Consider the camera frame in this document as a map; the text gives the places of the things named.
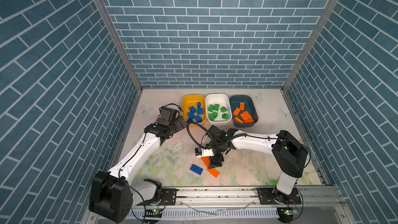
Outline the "aluminium front rail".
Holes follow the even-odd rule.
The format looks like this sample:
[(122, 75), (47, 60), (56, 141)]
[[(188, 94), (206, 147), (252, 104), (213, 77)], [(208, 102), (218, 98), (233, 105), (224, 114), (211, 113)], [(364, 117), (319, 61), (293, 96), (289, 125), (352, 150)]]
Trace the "aluminium front rail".
[[(179, 201), (187, 203), (192, 207), (240, 207), (245, 206), (251, 201), (255, 201), (252, 206), (263, 206), (260, 204), (257, 188), (272, 186), (228, 186), (228, 187), (176, 187), (177, 197), (175, 205), (163, 206), (183, 206)], [(302, 197), (301, 204), (290, 203), (289, 206), (339, 206), (345, 201), (336, 186), (295, 186)], [(133, 205), (139, 205), (138, 201), (142, 198), (134, 193)], [(264, 205), (272, 207), (285, 207), (288, 205)]]

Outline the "orange lego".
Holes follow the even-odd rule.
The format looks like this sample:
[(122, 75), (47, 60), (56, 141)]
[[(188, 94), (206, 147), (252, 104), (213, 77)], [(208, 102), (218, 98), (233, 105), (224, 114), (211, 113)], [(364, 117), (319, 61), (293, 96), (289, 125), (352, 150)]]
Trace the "orange lego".
[(252, 119), (252, 116), (247, 111), (242, 112), (240, 117), (244, 122), (250, 118)]
[(204, 164), (206, 165), (207, 168), (210, 166), (210, 159), (208, 157), (202, 157), (201, 158)]
[(235, 117), (234, 118), (234, 120), (237, 122), (237, 123), (244, 123), (244, 121), (243, 120), (241, 120), (240, 118), (238, 118), (238, 117)]
[(217, 178), (217, 177), (219, 176), (219, 174), (220, 174), (220, 172), (217, 171), (216, 169), (207, 169), (207, 171), (208, 171), (212, 176), (214, 176), (215, 178)]
[(240, 112), (241, 112), (241, 109), (240, 108), (236, 108), (235, 111), (233, 112), (233, 116), (237, 117)]

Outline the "left aluminium corner post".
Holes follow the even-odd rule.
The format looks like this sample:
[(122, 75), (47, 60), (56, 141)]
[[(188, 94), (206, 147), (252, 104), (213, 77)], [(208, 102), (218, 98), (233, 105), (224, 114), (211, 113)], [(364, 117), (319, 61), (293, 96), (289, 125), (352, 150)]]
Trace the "left aluminium corner post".
[(106, 6), (105, 6), (103, 0), (92, 0), (92, 1), (101, 17), (106, 29), (108, 30), (108, 32), (110, 34), (110, 37), (116, 47), (118, 54), (120, 55), (120, 58), (124, 64), (125, 68), (127, 69), (127, 72), (129, 74), (133, 84), (137, 88), (137, 91), (139, 93), (141, 93), (143, 91), (143, 88), (142, 88), (137, 76), (135, 75), (134, 69), (132, 68), (132, 64), (127, 56), (125, 48), (123, 47), (121, 39), (116, 31), (116, 28), (112, 22), (112, 19), (106, 9)]

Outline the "green lego bottom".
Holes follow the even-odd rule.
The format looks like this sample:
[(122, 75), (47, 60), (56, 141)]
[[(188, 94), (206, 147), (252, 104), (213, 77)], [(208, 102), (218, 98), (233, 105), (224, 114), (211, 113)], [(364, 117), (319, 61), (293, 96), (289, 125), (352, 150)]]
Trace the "green lego bottom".
[(222, 119), (228, 120), (229, 119), (229, 115), (227, 113), (222, 114)]

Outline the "white plastic container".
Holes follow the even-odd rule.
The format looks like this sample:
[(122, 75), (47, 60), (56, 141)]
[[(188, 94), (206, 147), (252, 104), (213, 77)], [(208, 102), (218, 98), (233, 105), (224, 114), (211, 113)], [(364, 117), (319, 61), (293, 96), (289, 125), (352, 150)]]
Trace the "white plastic container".
[[(208, 121), (210, 124), (212, 125), (216, 125), (216, 126), (222, 126), (222, 125), (227, 125), (231, 120), (232, 120), (232, 112), (231, 112), (231, 107), (230, 107), (230, 102), (229, 102), (229, 97), (226, 94), (222, 94), (222, 93), (213, 93), (213, 94), (209, 94), (206, 98), (205, 98), (205, 103), (206, 103), (206, 114), (207, 114), (207, 118), (209, 114), (212, 114), (213, 112), (209, 112), (208, 108), (210, 105), (215, 105), (215, 104), (219, 104), (220, 108), (217, 111), (218, 112), (218, 116), (214, 121), (210, 121), (208, 118)], [(228, 109), (228, 111), (226, 112), (229, 115), (229, 119), (228, 120), (224, 120), (222, 119), (222, 113), (221, 112), (221, 107), (226, 107)]]

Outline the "right circuit board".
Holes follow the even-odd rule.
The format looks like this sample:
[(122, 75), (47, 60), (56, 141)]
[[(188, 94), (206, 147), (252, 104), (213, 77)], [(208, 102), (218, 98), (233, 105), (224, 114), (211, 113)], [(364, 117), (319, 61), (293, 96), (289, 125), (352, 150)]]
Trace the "right circuit board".
[(277, 208), (278, 213), (278, 221), (283, 224), (289, 224), (293, 221), (295, 214), (298, 213), (298, 210), (293, 209), (292, 207), (284, 207)]

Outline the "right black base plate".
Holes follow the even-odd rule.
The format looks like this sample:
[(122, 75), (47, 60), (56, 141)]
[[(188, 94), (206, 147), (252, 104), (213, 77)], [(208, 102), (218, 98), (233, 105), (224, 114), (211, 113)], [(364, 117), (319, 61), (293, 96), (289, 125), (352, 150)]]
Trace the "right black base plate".
[(257, 188), (257, 193), (261, 205), (288, 205), (290, 203), (298, 205), (302, 203), (302, 197), (295, 187), (289, 195), (282, 193), (276, 187)]

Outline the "yellow plastic container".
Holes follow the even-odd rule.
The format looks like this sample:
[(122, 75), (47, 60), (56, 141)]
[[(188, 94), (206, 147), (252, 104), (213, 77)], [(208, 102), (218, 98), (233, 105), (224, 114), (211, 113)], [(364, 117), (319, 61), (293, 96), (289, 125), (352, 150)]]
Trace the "yellow plastic container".
[(187, 95), (182, 99), (182, 116), (185, 120), (185, 122), (187, 122), (187, 120), (189, 119), (188, 117), (188, 113), (190, 112), (189, 108), (194, 106), (195, 108), (197, 108), (197, 103), (201, 102), (202, 106), (201, 108), (204, 110), (204, 114), (203, 115), (198, 115), (194, 114), (195, 116), (201, 116), (202, 118), (202, 122), (200, 122), (200, 125), (204, 125), (204, 123), (207, 120), (207, 115), (206, 115), (206, 105), (205, 105), (205, 97), (199, 94), (191, 94), (191, 95)]

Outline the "orange lego vertical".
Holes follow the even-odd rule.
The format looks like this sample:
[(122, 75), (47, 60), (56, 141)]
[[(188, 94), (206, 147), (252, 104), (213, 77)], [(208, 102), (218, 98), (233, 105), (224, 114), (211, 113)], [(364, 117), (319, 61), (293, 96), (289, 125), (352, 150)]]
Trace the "orange lego vertical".
[(240, 108), (241, 111), (244, 111), (245, 110), (245, 103), (240, 102), (239, 108)]

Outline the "right aluminium corner post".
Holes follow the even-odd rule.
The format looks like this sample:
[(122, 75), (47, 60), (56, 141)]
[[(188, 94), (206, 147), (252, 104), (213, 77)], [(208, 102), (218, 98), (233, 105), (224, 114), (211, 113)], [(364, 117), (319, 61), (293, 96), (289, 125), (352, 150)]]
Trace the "right aluminium corner post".
[(327, 21), (329, 20), (331, 14), (333, 13), (333, 10), (337, 6), (338, 2), (339, 2), (339, 0), (328, 0), (313, 31), (309, 35), (306, 44), (303, 46), (302, 52), (298, 56), (294, 66), (292, 67), (292, 70), (291, 70), (289, 76), (287, 77), (286, 81), (284, 82), (284, 84), (282, 86), (282, 89), (281, 89), (282, 94), (286, 94), (288, 92), (288, 89), (292, 85), (295, 76), (298, 74), (301, 66), (304, 64), (309, 52), (313, 48), (317, 38), (319, 37), (321, 31), (325, 27)]

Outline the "circuit board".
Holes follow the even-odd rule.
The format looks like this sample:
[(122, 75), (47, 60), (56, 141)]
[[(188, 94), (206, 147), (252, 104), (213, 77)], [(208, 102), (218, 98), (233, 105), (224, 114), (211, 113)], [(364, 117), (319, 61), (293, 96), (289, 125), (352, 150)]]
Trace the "circuit board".
[(298, 213), (298, 210), (293, 209), (292, 207), (284, 207), (277, 208), (278, 213), (278, 221), (283, 224), (289, 224), (293, 221), (295, 214)]
[(147, 209), (145, 210), (144, 217), (145, 218), (161, 218), (163, 215), (162, 209)]

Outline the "orange lego horizontal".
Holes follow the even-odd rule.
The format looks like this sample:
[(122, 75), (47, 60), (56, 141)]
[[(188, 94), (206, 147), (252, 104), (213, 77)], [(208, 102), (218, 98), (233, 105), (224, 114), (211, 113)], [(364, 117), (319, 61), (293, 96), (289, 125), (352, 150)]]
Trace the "orange lego horizontal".
[(251, 118), (245, 121), (245, 123), (254, 123), (254, 122), (255, 121), (253, 119), (251, 119)]

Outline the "orange lego bottom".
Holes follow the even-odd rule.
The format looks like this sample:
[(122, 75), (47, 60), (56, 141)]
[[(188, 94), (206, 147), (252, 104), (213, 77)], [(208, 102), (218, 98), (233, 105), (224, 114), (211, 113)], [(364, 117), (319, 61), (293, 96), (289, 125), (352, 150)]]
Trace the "orange lego bottom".
[(207, 169), (207, 171), (208, 171), (212, 176), (214, 176), (215, 178), (217, 178), (217, 177), (219, 176), (219, 174), (220, 174), (220, 172), (217, 171), (216, 169)]

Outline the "large blue lego bottom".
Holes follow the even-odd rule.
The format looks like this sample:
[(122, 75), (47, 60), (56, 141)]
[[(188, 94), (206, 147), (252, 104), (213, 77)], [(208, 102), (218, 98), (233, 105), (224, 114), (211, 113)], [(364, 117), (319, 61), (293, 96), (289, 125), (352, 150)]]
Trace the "large blue lego bottom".
[(190, 167), (190, 171), (194, 173), (195, 175), (201, 176), (203, 174), (203, 169), (201, 167), (198, 167), (195, 164), (192, 164)]

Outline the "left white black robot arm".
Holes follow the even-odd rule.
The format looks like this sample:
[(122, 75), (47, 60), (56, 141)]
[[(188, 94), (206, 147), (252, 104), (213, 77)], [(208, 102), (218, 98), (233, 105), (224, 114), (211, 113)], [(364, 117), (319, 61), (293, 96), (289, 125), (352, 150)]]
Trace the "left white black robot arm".
[(182, 108), (173, 104), (162, 106), (154, 123), (144, 128), (144, 133), (131, 151), (106, 172), (99, 171), (93, 177), (89, 211), (115, 223), (122, 222), (133, 206), (157, 205), (162, 200), (162, 184), (145, 179), (140, 185), (131, 183), (147, 159), (167, 139), (186, 128)]

